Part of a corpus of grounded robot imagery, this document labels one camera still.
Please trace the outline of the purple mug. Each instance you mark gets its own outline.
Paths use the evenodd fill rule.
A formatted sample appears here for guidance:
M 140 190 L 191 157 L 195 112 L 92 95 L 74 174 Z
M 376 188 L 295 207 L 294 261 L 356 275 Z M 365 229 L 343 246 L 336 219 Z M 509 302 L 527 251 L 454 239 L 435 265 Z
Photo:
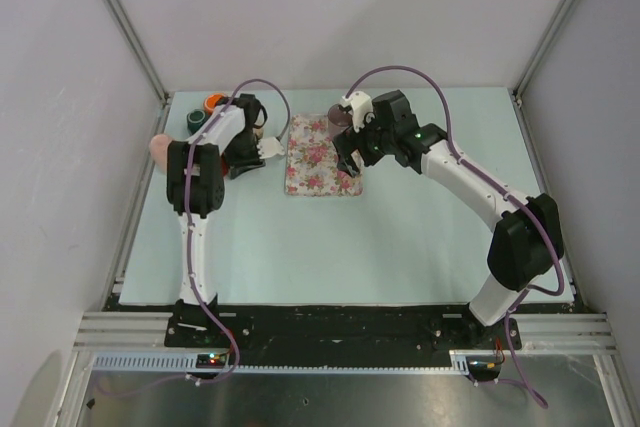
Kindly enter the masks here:
M 339 104 L 332 105 L 327 112 L 327 129 L 330 139 L 344 132 L 352 125 L 350 111 L 343 110 Z

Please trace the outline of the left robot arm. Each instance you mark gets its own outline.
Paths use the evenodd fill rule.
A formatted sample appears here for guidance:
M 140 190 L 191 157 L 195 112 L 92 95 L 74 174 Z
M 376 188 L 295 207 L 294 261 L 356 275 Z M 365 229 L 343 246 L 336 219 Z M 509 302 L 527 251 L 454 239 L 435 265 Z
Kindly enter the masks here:
M 212 110 L 187 114 L 187 140 L 169 143 L 166 195 L 178 215 L 182 242 L 179 308 L 212 308 L 217 300 L 206 260 L 207 226 L 224 201 L 225 180 L 265 166 L 257 129 L 266 120 L 266 110 L 254 95 L 218 95 Z

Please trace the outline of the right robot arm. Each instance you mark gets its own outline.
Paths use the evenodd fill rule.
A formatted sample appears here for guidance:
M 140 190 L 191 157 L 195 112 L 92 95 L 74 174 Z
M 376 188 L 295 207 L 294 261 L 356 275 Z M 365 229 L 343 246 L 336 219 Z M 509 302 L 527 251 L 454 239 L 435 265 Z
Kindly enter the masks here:
M 535 289 L 535 280 L 561 269 L 564 242 L 557 203 L 547 194 L 533 197 L 513 190 L 470 161 L 447 131 L 419 124 L 399 90 L 376 98 L 356 91 L 337 107 L 350 119 L 333 138 L 339 171 L 355 177 L 391 156 L 447 189 L 490 230 L 489 274 L 461 325 L 469 345 L 486 347 L 498 335 L 497 323 Z

